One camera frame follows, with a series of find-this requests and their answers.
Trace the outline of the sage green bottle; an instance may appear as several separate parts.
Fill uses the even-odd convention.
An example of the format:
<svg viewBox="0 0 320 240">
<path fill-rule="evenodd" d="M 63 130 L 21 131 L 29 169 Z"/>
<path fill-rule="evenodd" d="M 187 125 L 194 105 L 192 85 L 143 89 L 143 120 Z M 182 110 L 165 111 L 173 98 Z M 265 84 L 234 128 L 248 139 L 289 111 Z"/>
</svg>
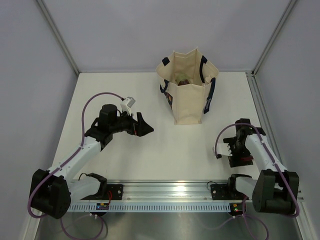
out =
<svg viewBox="0 0 320 240">
<path fill-rule="evenodd" d="M 176 80 L 178 82 L 184 81 L 184 80 L 189 80 L 189 79 L 190 79 L 190 77 L 186 73 L 178 73 L 177 77 L 176 77 Z"/>
</svg>

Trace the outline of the red bottle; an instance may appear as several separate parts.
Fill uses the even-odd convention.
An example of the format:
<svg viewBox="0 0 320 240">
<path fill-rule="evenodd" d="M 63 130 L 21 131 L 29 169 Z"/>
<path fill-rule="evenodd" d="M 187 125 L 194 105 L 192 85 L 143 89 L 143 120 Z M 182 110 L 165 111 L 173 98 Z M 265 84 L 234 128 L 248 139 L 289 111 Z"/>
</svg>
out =
<svg viewBox="0 0 320 240">
<path fill-rule="evenodd" d="M 252 156 L 241 157 L 240 160 L 243 162 L 252 161 L 254 158 Z"/>
<path fill-rule="evenodd" d="M 181 79 L 177 81 L 178 86 L 184 86 L 190 84 L 190 81 L 187 78 Z"/>
</svg>

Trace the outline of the beige canvas tote bag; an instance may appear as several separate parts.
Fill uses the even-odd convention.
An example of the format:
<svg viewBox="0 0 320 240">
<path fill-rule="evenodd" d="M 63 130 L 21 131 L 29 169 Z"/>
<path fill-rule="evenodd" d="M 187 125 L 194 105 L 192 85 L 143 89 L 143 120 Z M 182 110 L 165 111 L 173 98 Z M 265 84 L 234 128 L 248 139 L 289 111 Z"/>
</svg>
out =
<svg viewBox="0 0 320 240">
<path fill-rule="evenodd" d="M 178 86 L 177 75 L 185 73 L 190 84 Z M 159 89 L 164 94 L 176 125 L 202 122 L 202 115 L 210 111 L 219 70 L 197 49 L 188 53 L 174 51 L 156 67 Z M 203 86 L 204 78 L 211 82 Z"/>
</svg>

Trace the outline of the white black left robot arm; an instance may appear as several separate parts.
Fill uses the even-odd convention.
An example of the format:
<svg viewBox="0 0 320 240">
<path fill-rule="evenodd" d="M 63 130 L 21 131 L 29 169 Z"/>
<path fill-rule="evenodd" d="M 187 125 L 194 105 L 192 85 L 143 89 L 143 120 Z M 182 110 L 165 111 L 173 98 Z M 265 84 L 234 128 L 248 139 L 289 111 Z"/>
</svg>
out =
<svg viewBox="0 0 320 240">
<path fill-rule="evenodd" d="M 27 210 L 30 216 L 37 218 L 33 209 L 55 219 L 60 219 L 73 202 L 87 196 L 103 199 L 108 192 L 106 179 L 89 173 L 81 180 L 75 181 L 76 174 L 93 157 L 99 154 L 113 139 L 116 133 L 143 137 L 154 131 L 140 112 L 134 119 L 129 111 L 119 113 L 113 104 L 101 107 L 99 116 L 83 134 L 81 143 L 74 153 L 47 170 L 38 169 L 32 176 Z"/>
</svg>

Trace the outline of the beige flip-cap bottle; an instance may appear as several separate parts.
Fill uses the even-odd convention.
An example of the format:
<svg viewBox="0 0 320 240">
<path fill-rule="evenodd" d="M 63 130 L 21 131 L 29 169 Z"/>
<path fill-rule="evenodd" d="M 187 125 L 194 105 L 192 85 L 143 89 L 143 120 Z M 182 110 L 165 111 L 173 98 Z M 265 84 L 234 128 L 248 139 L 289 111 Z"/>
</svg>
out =
<svg viewBox="0 0 320 240">
<path fill-rule="evenodd" d="M 208 75 L 207 77 L 204 78 L 204 82 L 202 83 L 202 85 L 205 87 L 211 82 L 211 80 L 212 80 L 212 77 Z"/>
</svg>

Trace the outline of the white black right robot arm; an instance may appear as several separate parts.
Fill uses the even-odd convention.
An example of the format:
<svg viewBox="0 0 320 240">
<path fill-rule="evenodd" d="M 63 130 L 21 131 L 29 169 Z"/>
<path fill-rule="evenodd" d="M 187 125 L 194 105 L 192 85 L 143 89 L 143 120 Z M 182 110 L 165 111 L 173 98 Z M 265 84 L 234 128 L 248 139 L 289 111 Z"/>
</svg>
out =
<svg viewBox="0 0 320 240">
<path fill-rule="evenodd" d="M 259 176 L 253 179 L 250 175 L 233 174 L 226 186 L 228 196 L 248 197 L 258 213 L 297 217 L 300 214 L 298 174 L 282 165 L 261 127 L 253 126 L 248 118 L 237 120 L 233 126 L 235 136 L 216 143 L 215 156 L 226 156 L 232 168 L 256 164 Z"/>
</svg>

